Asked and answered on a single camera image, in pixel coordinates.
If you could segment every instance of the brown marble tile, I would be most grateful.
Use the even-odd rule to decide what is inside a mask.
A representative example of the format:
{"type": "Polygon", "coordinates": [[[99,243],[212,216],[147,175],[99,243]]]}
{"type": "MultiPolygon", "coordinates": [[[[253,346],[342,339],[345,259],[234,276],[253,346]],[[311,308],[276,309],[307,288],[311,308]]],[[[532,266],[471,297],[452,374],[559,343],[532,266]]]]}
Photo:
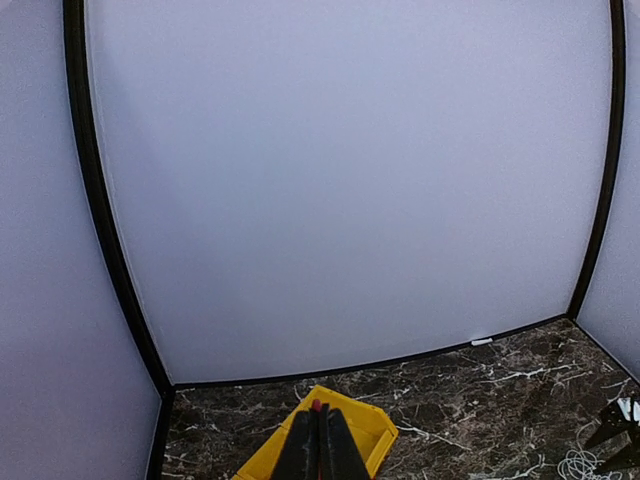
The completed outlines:
{"type": "MultiPolygon", "coordinates": [[[[638,386],[567,320],[347,374],[178,392],[163,479],[230,479],[314,385],[383,408],[400,436],[378,480],[558,479],[598,412],[638,386]]],[[[594,450],[606,458],[625,443],[594,450]]],[[[620,479],[640,478],[640,471],[620,479]]]]}

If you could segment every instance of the dark marble floor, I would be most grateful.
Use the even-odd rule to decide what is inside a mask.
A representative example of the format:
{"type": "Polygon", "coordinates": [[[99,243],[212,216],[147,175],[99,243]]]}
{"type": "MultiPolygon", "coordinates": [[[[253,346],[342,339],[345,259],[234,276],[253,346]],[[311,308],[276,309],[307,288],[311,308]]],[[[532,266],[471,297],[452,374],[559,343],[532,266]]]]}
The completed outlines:
{"type": "MultiPolygon", "coordinates": [[[[230,479],[316,384],[383,408],[400,429],[378,480],[562,478],[558,462],[596,429],[598,412],[640,392],[578,328],[559,320],[384,368],[180,391],[163,480],[230,479]]],[[[624,443],[614,439],[593,452],[606,458],[624,443]]],[[[640,470],[611,478],[638,479],[640,470]]]]}

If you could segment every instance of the small white tag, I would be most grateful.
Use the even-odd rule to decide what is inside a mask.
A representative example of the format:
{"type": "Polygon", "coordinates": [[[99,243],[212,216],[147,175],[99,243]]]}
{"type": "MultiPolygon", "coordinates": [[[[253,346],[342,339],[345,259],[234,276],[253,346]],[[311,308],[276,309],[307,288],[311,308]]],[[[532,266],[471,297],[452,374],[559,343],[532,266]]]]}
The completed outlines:
{"type": "Polygon", "coordinates": [[[491,343],[493,342],[493,338],[489,337],[489,338],[481,338],[480,340],[471,340],[471,346],[472,347],[477,347],[480,345],[486,345],[487,343],[491,343]]]}
{"type": "Polygon", "coordinates": [[[618,407],[620,407],[620,411],[627,422],[631,421],[631,399],[630,398],[619,398],[618,399],[618,407]]]}
{"type": "Polygon", "coordinates": [[[633,420],[640,425],[640,403],[633,402],[633,420]]]}

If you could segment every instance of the yellow plastic bin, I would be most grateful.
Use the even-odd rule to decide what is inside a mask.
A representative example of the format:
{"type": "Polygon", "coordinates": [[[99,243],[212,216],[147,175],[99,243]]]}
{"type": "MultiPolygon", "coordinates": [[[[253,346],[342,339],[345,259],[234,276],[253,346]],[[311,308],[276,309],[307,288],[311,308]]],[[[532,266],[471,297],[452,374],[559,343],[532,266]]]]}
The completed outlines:
{"type": "Polygon", "coordinates": [[[238,470],[233,477],[234,480],[269,480],[289,433],[293,417],[299,410],[311,408],[316,398],[322,403],[328,403],[331,408],[342,410],[360,456],[367,466],[369,476],[373,478],[391,450],[393,442],[398,438],[398,429],[380,408],[316,385],[269,440],[238,470]]]}

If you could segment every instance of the black metal frame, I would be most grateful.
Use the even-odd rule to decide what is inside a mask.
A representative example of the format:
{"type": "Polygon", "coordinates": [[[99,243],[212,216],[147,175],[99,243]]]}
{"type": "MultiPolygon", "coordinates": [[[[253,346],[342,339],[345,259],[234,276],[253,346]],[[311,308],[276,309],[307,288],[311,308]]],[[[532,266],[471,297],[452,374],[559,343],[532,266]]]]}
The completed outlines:
{"type": "Polygon", "coordinates": [[[623,0],[609,0],[611,11],[611,108],[609,112],[609,138],[607,140],[607,151],[604,157],[604,171],[602,173],[602,184],[600,186],[600,197],[596,207],[595,218],[591,237],[584,256],[584,262],[578,281],[576,283],[567,316],[573,320],[578,318],[580,308],[596,268],[598,255],[604,240],[604,233],[607,228],[611,201],[613,200],[613,189],[616,183],[618,172],[618,160],[620,158],[620,146],[622,143],[622,124],[624,122],[624,96],[626,86],[626,39],[624,23],[623,0]]]}
{"type": "MultiPolygon", "coordinates": [[[[160,479],[162,476],[162,464],[166,439],[169,432],[171,410],[176,392],[179,389],[248,385],[345,373],[362,368],[379,367],[401,361],[431,357],[451,352],[469,345],[468,343],[464,343],[399,359],[300,375],[247,379],[242,381],[183,383],[172,385],[155,347],[155,343],[136,296],[116,229],[111,204],[109,202],[108,191],[104,180],[104,172],[102,170],[102,163],[100,160],[100,152],[91,104],[86,51],[84,0],[63,0],[63,5],[65,61],[67,68],[69,104],[73,119],[78,159],[82,170],[82,177],[87,199],[89,201],[89,207],[91,209],[91,215],[95,224],[105,264],[109,271],[109,275],[127,325],[131,331],[131,335],[135,341],[140,356],[142,357],[149,375],[153,380],[153,384],[162,400],[147,470],[148,480],[160,479]]],[[[609,211],[611,209],[622,141],[622,125],[624,120],[626,41],[623,0],[610,0],[610,14],[613,66],[609,135],[607,140],[602,184],[591,236],[571,302],[567,312],[564,314],[543,320],[533,325],[503,332],[500,335],[494,336],[494,339],[507,337],[522,331],[537,328],[561,318],[570,318],[575,322],[587,294],[589,283],[597,263],[598,254],[602,247],[609,211]]],[[[624,367],[622,367],[622,365],[620,365],[615,359],[613,360],[624,369],[624,367]]]]}
{"type": "Polygon", "coordinates": [[[91,216],[120,307],[153,383],[164,396],[171,382],[155,348],[136,296],[104,181],[91,107],[84,1],[64,0],[64,50],[73,130],[91,216]]]}

